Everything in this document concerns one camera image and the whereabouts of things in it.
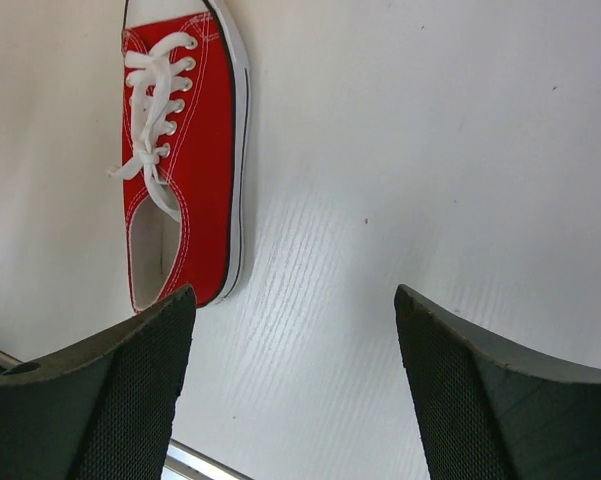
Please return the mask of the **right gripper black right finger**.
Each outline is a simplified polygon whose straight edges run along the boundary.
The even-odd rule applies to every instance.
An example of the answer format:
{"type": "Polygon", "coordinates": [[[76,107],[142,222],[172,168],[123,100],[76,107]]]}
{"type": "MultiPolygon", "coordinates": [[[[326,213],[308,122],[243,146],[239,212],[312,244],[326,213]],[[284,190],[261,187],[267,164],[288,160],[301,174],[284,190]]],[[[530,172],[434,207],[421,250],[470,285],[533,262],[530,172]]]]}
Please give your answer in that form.
{"type": "Polygon", "coordinates": [[[406,285],[394,306],[432,479],[601,479],[601,369],[530,349],[406,285]]]}

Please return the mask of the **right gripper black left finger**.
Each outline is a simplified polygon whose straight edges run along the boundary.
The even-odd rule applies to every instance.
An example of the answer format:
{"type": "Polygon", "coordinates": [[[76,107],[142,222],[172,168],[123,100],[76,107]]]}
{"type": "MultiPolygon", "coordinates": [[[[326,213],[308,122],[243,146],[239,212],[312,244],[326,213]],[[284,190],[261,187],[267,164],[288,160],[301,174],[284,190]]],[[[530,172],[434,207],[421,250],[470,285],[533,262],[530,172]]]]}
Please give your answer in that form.
{"type": "Polygon", "coordinates": [[[160,478],[195,314],[195,294],[182,287],[0,372],[0,479],[160,478]]]}

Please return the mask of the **red canvas sneaker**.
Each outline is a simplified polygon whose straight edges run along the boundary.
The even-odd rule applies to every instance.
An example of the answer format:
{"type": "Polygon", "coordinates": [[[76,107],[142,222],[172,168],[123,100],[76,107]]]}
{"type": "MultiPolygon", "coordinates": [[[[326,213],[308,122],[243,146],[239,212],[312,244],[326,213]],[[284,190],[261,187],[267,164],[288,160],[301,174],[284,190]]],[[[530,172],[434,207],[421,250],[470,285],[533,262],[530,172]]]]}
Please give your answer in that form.
{"type": "Polygon", "coordinates": [[[244,42],[221,1],[129,1],[121,32],[122,158],[131,306],[190,286],[228,296],[243,263],[250,111],[244,42]]]}

